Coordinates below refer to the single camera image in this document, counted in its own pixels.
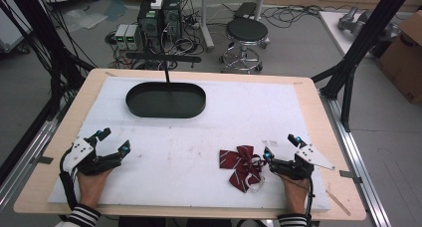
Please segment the black T-shaped stand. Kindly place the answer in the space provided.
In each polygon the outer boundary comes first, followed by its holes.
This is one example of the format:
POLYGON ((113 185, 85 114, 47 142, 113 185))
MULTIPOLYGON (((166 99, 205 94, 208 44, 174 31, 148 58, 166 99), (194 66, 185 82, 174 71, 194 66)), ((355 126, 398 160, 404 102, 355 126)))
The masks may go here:
POLYGON ((178 55, 165 55, 165 54, 154 54, 154 53, 139 53, 139 52, 127 52, 125 54, 127 58, 130 59, 140 59, 140 60, 152 60, 152 61, 161 61, 164 63, 164 74, 165 82, 161 85, 169 92, 181 91, 187 93, 194 93, 197 87, 193 84, 187 83, 171 83, 169 70, 166 65, 168 61, 171 62, 185 62, 191 63, 192 65, 200 63, 202 59, 195 56, 178 56, 178 55))

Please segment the brown cardboard box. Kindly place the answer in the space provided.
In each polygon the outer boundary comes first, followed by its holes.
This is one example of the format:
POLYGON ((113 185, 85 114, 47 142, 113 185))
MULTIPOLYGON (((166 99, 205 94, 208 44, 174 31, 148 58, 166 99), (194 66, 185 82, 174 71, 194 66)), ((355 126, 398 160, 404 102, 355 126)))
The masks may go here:
POLYGON ((422 10, 399 24, 394 39, 377 66, 411 104, 422 104, 422 10))

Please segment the person's right hand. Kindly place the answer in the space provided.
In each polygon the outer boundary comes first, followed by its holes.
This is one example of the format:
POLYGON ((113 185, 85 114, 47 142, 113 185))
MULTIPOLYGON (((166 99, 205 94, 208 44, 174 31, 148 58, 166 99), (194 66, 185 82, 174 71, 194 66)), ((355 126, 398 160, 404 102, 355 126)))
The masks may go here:
POLYGON ((308 181, 306 179, 293 180, 285 175, 281 176, 285 188, 287 209, 290 213, 305 214, 305 202, 308 195, 308 181))

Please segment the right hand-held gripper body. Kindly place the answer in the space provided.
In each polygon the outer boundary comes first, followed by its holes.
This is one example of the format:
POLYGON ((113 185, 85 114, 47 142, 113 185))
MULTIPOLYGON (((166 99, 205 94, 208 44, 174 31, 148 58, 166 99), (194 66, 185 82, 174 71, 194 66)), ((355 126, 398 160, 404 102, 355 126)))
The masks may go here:
POLYGON ((313 145, 300 147, 293 160, 281 160, 269 151, 270 171, 293 180, 310 178, 315 166, 335 170, 335 166, 313 145))

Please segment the white foam mat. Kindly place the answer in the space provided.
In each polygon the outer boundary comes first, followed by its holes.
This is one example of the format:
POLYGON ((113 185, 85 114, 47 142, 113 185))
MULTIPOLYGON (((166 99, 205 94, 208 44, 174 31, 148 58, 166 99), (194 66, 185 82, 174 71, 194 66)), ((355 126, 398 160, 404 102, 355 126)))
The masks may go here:
POLYGON ((293 159, 293 134, 312 140, 293 85, 201 81, 203 112, 193 118, 133 115, 125 96, 135 78, 108 78, 79 129, 80 137, 109 128, 97 146, 100 155, 115 152, 125 141, 130 152, 107 180, 105 205, 281 209, 284 187, 269 169, 264 183, 242 192, 220 165, 222 150, 251 145, 256 154, 270 149, 276 158, 293 159))

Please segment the wooden table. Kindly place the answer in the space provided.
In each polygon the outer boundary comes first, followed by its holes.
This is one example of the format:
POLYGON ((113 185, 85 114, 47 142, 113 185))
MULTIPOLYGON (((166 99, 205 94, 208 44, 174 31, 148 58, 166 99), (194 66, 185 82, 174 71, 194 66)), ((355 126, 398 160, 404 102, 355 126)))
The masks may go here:
MULTIPOLYGON (((57 214, 70 212, 66 203, 50 203, 48 197, 53 190, 59 176, 59 162, 63 152, 71 145, 77 136, 83 120, 100 93, 106 79, 110 77, 163 80, 164 75, 158 71, 95 69, 90 72, 87 80, 77 94, 64 119, 58 125, 51 141, 46 145, 44 155, 51 157, 49 164, 39 163, 30 174, 22 191, 13 205, 13 210, 22 214, 57 214)), ((321 221, 359 221, 366 217, 364 205, 358 190, 349 177, 342 177, 342 171, 352 170, 348 163, 347 153, 344 152, 345 141, 351 134, 344 130, 340 123, 339 105, 322 97, 309 78, 282 77, 265 75, 237 75, 220 73, 172 72, 170 77, 176 81, 211 81, 211 82, 240 82, 242 84, 285 84, 292 85, 298 95, 301 112, 308 128, 309 138, 335 166, 335 170, 323 170, 322 182, 326 190, 334 194, 350 211, 347 216, 324 192, 331 208, 327 211, 316 211, 313 218, 321 221)), ((142 206, 142 205, 105 205, 99 206, 105 215, 133 215, 133 216, 168 216, 194 218, 258 218, 274 219, 281 211, 279 209, 264 208, 233 208, 233 207, 170 207, 170 206, 142 206)))

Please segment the white table leg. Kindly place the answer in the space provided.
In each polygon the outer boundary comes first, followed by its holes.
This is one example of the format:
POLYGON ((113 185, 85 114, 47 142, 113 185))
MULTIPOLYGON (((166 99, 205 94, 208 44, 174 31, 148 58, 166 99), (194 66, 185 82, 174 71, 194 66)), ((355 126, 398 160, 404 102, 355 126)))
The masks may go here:
POLYGON ((207 26, 207 0, 201 0, 200 30, 205 42, 205 46, 206 46, 205 50, 207 52, 213 51, 215 48, 215 45, 207 26))

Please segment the black metal frame strut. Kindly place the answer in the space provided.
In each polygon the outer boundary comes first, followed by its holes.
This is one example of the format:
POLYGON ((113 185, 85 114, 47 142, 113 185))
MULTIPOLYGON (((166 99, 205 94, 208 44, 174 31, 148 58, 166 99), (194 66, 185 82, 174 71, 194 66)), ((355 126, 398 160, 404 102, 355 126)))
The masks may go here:
POLYGON ((339 91, 343 90, 340 123, 347 132, 350 132, 349 114, 355 71, 405 1, 380 0, 343 58, 332 68, 312 77, 314 83, 329 78, 328 83, 320 89, 320 93, 329 100, 336 100, 339 91))

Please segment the black round stool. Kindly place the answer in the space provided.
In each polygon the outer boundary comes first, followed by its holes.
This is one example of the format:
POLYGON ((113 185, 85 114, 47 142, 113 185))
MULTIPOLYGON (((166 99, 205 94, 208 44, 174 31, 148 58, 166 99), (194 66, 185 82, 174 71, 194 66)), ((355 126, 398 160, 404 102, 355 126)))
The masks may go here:
POLYGON ((230 41, 226 51, 219 57, 219 62, 227 69, 261 72, 263 62, 253 46, 267 47, 268 29, 260 21, 248 18, 236 18, 226 25, 226 37, 230 41))

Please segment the black oval tray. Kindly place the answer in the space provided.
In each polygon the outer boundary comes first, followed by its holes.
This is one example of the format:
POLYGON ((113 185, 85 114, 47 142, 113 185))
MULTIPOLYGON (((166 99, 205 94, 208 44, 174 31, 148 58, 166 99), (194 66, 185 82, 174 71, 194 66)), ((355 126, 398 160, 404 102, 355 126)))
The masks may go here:
POLYGON ((128 110, 140 117, 192 118, 206 107, 206 93, 189 83, 144 82, 125 97, 128 110))

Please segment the black computer tower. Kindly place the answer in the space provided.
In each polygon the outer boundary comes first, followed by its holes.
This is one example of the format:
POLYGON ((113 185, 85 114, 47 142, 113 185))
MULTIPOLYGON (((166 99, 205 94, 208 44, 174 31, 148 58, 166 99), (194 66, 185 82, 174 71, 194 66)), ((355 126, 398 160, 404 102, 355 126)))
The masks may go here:
POLYGON ((137 15, 140 32, 148 38, 182 38, 181 0, 163 0, 160 10, 152 10, 152 0, 143 0, 137 15))

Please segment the wooden stick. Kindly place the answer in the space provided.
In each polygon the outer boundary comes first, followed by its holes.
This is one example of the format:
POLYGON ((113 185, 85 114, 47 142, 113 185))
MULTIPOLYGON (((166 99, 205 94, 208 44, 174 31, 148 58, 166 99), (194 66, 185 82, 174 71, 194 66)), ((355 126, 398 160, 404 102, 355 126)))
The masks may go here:
POLYGON ((325 193, 327 196, 347 215, 350 216, 350 211, 342 204, 342 202, 329 190, 326 190, 325 193))

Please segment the person's striped sleeve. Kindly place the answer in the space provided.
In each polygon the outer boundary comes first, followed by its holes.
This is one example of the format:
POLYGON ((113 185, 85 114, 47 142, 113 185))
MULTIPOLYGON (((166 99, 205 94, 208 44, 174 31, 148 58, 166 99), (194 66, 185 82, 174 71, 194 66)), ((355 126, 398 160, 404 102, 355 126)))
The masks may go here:
POLYGON ((304 214, 292 213, 278 216, 281 227, 308 227, 308 220, 304 214))
POLYGON ((94 208, 78 204, 72 213, 54 227, 96 227, 102 215, 94 208))

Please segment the person's left striped sleeve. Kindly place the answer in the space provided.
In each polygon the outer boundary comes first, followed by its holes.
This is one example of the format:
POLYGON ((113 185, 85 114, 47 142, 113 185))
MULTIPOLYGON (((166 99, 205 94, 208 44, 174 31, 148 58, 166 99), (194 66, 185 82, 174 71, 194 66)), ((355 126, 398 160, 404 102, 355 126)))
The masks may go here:
POLYGON ((94 208, 78 204, 72 213, 54 227, 96 227, 102 215, 94 208))

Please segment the dark red striped bow tie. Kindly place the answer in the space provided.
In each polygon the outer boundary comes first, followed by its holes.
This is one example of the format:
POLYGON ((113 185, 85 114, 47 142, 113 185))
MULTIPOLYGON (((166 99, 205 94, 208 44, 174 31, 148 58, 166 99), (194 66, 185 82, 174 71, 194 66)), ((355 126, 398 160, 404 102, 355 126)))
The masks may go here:
POLYGON ((254 152, 252 145, 237 146, 236 151, 219 150, 219 167, 233 169, 229 183, 244 193, 254 190, 253 185, 263 184, 262 171, 266 164, 267 161, 254 152))

